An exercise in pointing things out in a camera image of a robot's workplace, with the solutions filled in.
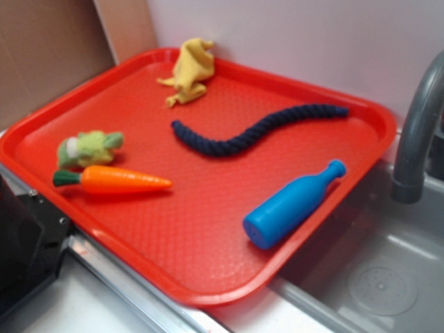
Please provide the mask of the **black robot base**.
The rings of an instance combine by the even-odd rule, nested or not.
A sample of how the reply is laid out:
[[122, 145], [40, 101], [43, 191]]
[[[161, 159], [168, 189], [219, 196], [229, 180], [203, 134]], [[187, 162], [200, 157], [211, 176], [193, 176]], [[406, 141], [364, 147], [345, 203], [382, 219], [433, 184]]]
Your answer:
[[58, 279], [71, 231], [49, 200], [1, 178], [1, 320]]

